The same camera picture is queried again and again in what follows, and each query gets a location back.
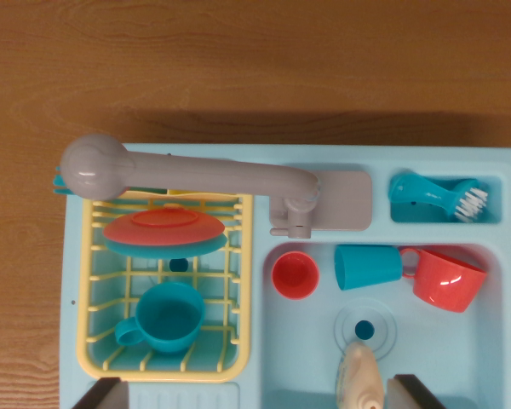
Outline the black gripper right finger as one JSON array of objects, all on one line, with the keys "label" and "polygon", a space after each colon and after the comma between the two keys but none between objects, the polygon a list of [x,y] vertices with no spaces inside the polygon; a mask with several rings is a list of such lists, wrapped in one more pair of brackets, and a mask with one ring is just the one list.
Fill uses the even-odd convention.
[{"label": "black gripper right finger", "polygon": [[414,374],[397,374],[387,382],[389,409],[445,409],[440,400]]}]

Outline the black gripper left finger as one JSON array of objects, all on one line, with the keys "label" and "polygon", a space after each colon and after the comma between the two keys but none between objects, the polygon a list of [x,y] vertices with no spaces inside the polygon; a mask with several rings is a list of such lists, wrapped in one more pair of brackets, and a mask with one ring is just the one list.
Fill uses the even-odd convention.
[{"label": "black gripper left finger", "polygon": [[129,407],[129,383],[119,377],[100,378],[73,409],[121,409]]}]

